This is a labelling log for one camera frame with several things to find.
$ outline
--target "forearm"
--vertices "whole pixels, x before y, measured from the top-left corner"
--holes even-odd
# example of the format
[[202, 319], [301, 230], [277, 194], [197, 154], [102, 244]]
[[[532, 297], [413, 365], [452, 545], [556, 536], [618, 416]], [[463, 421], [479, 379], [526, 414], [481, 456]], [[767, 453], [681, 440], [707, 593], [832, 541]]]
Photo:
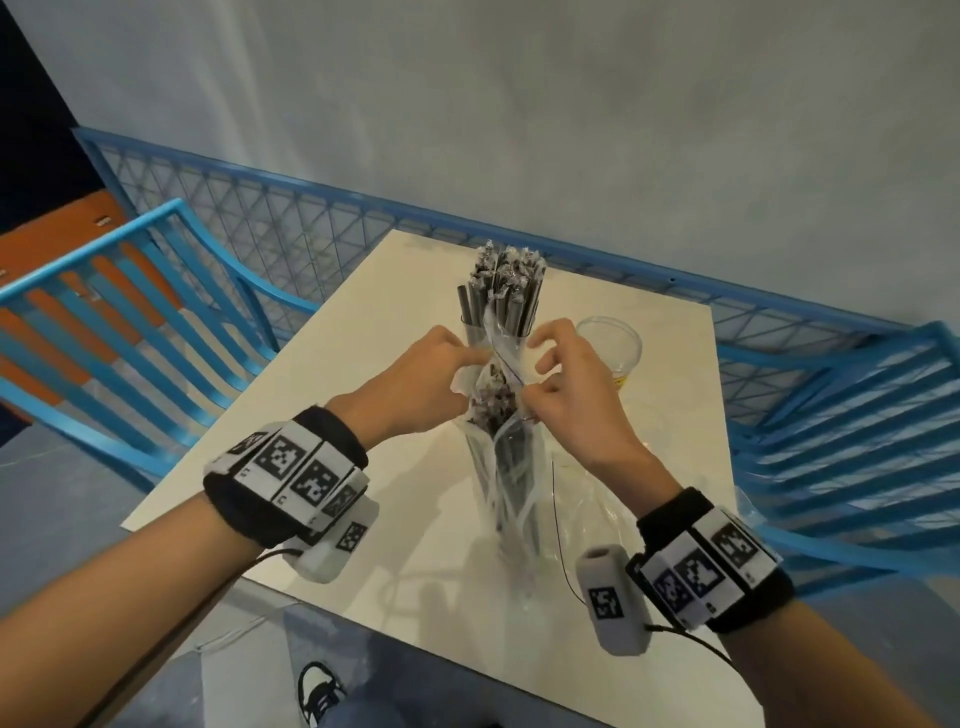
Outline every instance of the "forearm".
[[[597, 473], [638, 519], [681, 486], [646, 449]], [[884, 728], [935, 724], [846, 638], [797, 599], [720, 641], [771, 728]]]
[[203, 494], [50, 584], [0, 622], [4, 725], [73, 725], [261, 546]]

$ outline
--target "person's left hand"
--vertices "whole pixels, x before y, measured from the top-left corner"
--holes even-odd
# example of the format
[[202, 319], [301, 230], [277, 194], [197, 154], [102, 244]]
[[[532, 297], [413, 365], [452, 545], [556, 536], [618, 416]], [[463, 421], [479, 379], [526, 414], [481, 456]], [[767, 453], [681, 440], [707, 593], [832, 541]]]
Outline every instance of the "person's left hand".
[[450, 390], [461, 367], [486, 364], [489, 350], [471, 349], [448, 328], [435, 326], [384, 372], [326, 408], [367, 450], [397, 435], [426, 432], [467, 411], [464, 395]]

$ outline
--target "black and white sneaker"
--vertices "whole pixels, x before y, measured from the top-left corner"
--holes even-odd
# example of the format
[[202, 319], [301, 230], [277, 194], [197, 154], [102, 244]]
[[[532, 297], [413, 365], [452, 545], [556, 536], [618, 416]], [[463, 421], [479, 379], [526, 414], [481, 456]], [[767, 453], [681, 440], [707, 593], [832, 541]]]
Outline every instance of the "black and white sneaker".
[[319, 662], [307, 663], [297, 681], [300, 712], [310, 728], [317, 728], [330, 708], [347, 697], [343, 683], [329, 667]]

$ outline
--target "bundle of straws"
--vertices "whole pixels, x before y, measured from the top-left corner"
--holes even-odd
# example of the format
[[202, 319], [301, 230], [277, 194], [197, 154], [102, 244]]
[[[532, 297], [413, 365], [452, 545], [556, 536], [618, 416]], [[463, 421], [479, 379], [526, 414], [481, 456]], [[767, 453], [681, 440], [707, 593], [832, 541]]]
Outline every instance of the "bundle of straws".
[[[477, 344], [488, 333], [495, 351], [500, 352], [503, 348], [518, 352], [520, 340], [530, 334], [537, 316], [545, 271], [546, 260], [536, 251], [509, 247], [498, 252], [491, 241], [480, 248], [468, 284], [457, 287], [468, 342]], [[499, 324], [498, 331], [484, 331], [484, 314], [488, 309]], [[513, 341], [504, 343], [504, 336]], [[514, 374], [516, 385], [519, 384], [518, 376]], [[477, 379], [470, 396], [468, 420], [493, 440], [495, 475], [487, 473], [481, 466], [485, 462], [481, 444], [468, 437], [484, 495], [496, 504], [498, 531], [521, 512], [535, 485], [535, 433], [533, 426], [520, 418], [513, 419], [508, 425], [517, 412], [516, 394], [510, 384], [499, 358], [495, 356]], [[509, 431], [501, 432], [505, 425]], [[493, 498], [492, 489], [498, 491]], [[531, 509], [526, 521], [520, 525], [520, 533], [534, 553], [540, 553], [535, 510]]]
[[498, 253], [488, 240], [467, 285], [457, 287], [464, 323], [482, 328], [489, 306], [507, 334], [529, 336], [545, 271], [546, 260], [536, 251], [508, 247]]

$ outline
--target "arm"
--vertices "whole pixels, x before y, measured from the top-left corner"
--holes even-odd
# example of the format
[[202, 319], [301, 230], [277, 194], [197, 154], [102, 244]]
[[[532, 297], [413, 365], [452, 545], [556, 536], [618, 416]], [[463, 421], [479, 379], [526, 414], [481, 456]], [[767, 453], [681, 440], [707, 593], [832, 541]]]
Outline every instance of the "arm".
[[[462, 366], [488, 357], [436, 327], [327, 409], [369, 450], [463, 414], [467, 398], [451, 392], [450, 382]], [[75, 725], [262, 550], [200, 493], [50, 584], [0, 621], [0, 725]]]
[[[524, 403], [571, 455], [643, 518], [681, 486], [634, 435], [610, 370], [573, 325], [566, 319], [545, 324], [529, 345], [548, 339], [555, 346], [537, 371], [561, 370], [526, 387]], [[796, 599], [767, 619], [721, 636], [721, 642], [772, 725], [935, 726], [879, 667]]]

